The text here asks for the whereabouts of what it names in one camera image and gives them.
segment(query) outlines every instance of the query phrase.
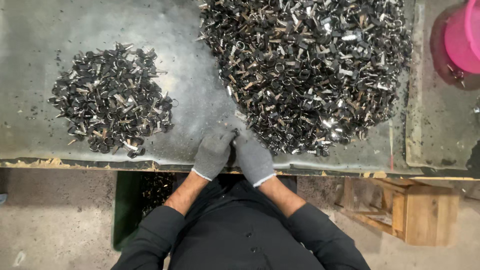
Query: forearm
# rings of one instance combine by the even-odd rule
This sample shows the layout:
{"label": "forearm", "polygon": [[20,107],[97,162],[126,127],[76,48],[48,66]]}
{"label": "forearm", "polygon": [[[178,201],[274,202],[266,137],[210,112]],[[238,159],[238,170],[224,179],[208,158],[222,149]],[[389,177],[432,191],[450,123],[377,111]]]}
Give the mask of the forearm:
{"label": "forearm", "polygon": [[195,172],[190,172],[185,181],[164,203],[185,216],[198,197],[202,189],[208,184],[208,180],[198,176]]}
{"label": "forearm", "polygon": [[306,203],[304,199],[283,185],[276,176],[265,181],[258,190],[272,200],[287,218]]}

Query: hand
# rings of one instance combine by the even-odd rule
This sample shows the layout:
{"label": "hand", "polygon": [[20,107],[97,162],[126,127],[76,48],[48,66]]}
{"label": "hand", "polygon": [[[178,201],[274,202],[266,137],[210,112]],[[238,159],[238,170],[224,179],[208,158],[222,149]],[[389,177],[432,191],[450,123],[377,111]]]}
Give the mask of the hand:
{"label": "hand", "polygon": [[230,155],[230,142],[234,132],[222,131],[205,136],[195,155],[192,171],[212,181],[222,171]]}
{"label": "hand", "polygon": [[234,146],[243,175],[253,187],[260,186],[276,175],[270,151],[263,148],[255,139],[240,136],[235,139]]}

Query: person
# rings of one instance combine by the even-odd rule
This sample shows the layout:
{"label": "person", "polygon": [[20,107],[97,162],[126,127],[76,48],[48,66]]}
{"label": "person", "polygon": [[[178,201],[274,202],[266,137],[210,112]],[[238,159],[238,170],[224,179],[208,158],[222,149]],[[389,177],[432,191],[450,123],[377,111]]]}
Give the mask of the person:
{"label": "person", "polygon": [[169,252],[172,270],[369,269],[350,237],[276,177],[254,139],[233,142],[244,178],[217,178],[234,137],[201,141],[192,171],[139,224],[113,270],[162,269]]}

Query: pink bucket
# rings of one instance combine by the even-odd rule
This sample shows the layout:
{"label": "pink bucket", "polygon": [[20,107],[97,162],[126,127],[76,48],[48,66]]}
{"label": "pink bucket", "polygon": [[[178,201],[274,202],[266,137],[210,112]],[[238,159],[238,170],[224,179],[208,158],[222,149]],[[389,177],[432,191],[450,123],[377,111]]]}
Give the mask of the pink bucket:
{"label": "pink bucket", "polygon": [[480,74],[480,0],[455,12],[447,22],[445,47],[459,68]]}

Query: wooden plank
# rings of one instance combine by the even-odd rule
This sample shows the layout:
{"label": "wooden plank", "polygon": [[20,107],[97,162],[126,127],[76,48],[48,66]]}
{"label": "wooden plank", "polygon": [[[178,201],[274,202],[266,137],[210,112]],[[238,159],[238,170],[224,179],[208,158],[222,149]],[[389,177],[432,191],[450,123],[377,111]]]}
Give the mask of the wooden plank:
{"label": "wooden plank", "polygon": [[424,183],[414,181],[411,179],[405,179],[405,178],[377,178],[377,179],[390,184],[395,184],[395,185],[415,185],[415,184],[425,185]]}
{"label": "wooden plank", "polygon": [[361,214],[358,214],[358,213],[355,213],[355,212],[352,212],[352,211],[348,211],[346,209],[342,209],[340,212],[342,214],[350,217],[350,218],[356,219],[356,220],[361,221],[365,224],[373,226],[373,227],[377,228],[378,230],[380,230],[382,232],[385,232],[385,233],[388,233],[388,234],[393,234],[392,227],[388,224],[385,224],[385,223],[380,222],[380,221],[376,221],[376,220],[371,219],[367,216],[364,216],[364,215],[361,215]]}
{"label": "wooden plank", "polygon": [[375,179],[375,178],[362,178],[362,180],[365,180],[365,181],[368,181],[372,184],[375,184],[375,185],[379,185],[381,186],[382,188],[387,188],[387,189],[391,189],[391,190],[395,190],[397,192],[400,192],[400,193],[405,193],[405,189],[403,187],[400,187],[400,186],[397,186],[397,185],[394,185],[394,184],[390,184],[390,183],[387,183],[387,182],[384,182],[382,180],[379,180],[379,179]]}
{"label": "wooden plank", "polygon": [[355,208],[353,201],[353,179],[345,177],[343,183],[343,208],[352,211]]}
{"label": "wooden plank", "polygon": [[405,242],[445,246],[451,243],[458,212],[458,194],[451,188],[411,186],[407,190]]}
{"label": "wooden plank", "polygon": [[392,213],[393,207],[393,190],[384,188],[382,195],[382,209]]}
{"label": "wooden plank", "polygon": [[405,195],[395,192],[393,194],[392,228],[401,232],[403,232],[403,223],[405,218],[404,208]]}
{"label": "wooden plank", "polygon": [[385,215],[385,212],[374,212],[374,211],[360,211],[360,212],[356,212],[357,214],[360,214],[360,215],[365,215],[365,216],[384,216]]}

